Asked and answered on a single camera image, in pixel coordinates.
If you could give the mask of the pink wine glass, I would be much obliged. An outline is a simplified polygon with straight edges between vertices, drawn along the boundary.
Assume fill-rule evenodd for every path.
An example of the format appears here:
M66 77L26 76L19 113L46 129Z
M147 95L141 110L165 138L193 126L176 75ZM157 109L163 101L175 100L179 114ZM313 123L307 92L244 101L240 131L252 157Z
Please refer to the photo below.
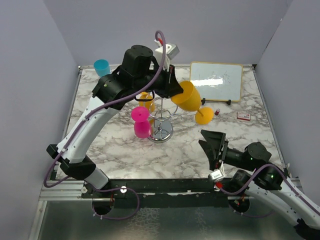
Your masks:
M131 111L131 118L134 121L134 133L140 139L146 139L152 133L149 115L149 110L143 106L135 107Z

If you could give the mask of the blue wine glass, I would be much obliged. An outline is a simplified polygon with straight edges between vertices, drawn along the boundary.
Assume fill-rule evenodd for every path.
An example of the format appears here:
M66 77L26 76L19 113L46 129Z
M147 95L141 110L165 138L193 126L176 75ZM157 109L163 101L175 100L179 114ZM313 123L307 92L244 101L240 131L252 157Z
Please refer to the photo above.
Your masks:
M111 73L109 62L106 59L96 60L93 64L93 67L99 77L103 77Z

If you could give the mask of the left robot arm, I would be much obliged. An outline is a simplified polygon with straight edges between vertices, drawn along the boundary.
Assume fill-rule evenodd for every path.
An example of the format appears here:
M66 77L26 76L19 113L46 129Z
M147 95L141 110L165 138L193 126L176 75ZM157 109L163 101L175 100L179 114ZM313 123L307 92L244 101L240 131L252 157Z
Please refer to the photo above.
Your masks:
M183 93L171 64L178 53L179 48L173 43L160 43L156 50L133 45L124 53L121 65L99 78L75 126L61 142L46 149L68 177L89 183L101 198L110 193L109 178L87 156L87 151L107 122L141 92L166 99Z

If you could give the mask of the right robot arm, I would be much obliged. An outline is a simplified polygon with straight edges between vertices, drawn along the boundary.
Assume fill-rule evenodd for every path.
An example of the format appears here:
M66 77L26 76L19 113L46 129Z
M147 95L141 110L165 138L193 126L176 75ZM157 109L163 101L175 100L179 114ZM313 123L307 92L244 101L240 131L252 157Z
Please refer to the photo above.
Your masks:
M259 141L244 151L228 147L226 134L202 129L204 150L215 191L229 196L247 195L282 215L305 240L320 238L320 207L310 200L279 167L270 162L271 153Z

